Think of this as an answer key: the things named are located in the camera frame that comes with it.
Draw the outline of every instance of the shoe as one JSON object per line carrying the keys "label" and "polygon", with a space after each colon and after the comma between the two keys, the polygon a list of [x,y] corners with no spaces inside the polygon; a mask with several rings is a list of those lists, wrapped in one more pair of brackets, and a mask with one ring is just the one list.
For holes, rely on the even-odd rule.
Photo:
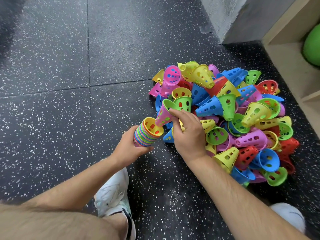
{"label": "shoe", "polygon": [[305,234],[306,222],[303,215],[297,208],[287,203],[274,204],[270,206],[270,208],[291,225],[293,225],[296,229],[298,229],[301,233]]}
{"label": "shoe", "polygon": [[129,174],[123,168],[114,174],[95,194],[94,206],[98,210],[98,217],[105,217],[122,213],[128,220],[128,233],[126,239],[136,239],[136,228],[131,215],[128,200]]}

